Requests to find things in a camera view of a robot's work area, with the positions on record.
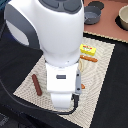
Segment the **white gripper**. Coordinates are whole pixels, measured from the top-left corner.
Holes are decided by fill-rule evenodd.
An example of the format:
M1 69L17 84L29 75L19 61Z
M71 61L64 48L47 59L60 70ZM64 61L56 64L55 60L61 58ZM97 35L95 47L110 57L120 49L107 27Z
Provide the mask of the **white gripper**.
M47 70L47 91L55 109L68 109L73 94L80 95L81 73L78 64L59 68L46 64Z

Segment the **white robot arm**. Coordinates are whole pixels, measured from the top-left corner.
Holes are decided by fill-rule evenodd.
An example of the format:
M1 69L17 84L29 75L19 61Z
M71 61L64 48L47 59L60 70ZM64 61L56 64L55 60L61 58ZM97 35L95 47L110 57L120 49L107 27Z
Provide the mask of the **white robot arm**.
M21 44L41 49L47 91L56 109L68 109L80 83L78 60L84 30L82 0L11 0L4 19Z

